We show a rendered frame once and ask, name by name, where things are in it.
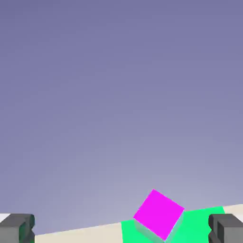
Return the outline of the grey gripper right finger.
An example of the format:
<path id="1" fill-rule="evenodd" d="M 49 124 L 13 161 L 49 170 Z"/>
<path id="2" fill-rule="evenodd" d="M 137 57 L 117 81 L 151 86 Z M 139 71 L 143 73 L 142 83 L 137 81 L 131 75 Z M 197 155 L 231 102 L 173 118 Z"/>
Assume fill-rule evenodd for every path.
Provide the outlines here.
<path id="1" fill-rule="evenodd" d="M 208 243 L 243 243 L 243 222 L 233 214 L 210 214 Z"/>

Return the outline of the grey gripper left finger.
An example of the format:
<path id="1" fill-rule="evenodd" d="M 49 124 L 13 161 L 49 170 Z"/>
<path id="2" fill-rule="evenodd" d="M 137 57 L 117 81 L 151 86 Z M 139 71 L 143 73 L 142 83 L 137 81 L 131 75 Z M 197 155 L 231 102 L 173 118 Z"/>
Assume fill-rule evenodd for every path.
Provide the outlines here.
<path id="1" fill-rule="evenodd" d="M 35 243 L 33 214 L 0 214 L 0 243 Z"/>

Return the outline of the small magenta cube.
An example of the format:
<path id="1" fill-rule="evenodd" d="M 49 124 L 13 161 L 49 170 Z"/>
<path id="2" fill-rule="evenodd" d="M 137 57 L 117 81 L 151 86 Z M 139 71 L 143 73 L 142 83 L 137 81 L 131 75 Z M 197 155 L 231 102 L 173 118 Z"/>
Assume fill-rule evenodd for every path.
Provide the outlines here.
<path id="1" fill-rule="evenodd" d="M 171 243 L 185 208 L 153 189 L 133 216 L 136 230 L 152 243 Z"/>

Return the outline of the large green box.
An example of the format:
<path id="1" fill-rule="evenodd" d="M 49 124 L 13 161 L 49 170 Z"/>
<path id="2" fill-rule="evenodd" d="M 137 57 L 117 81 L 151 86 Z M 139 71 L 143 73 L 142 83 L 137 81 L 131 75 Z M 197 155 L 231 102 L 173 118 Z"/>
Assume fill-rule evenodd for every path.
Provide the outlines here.
<path id="1" fill-rule="evenodd" d="M 209 215 L 224 213 L 222 206 L 186 211 L 171 243 L 208 243 Z M 121 230 L 123 243 L 154 243 L 135 228 L 133 220 L 122 221 Z"/>

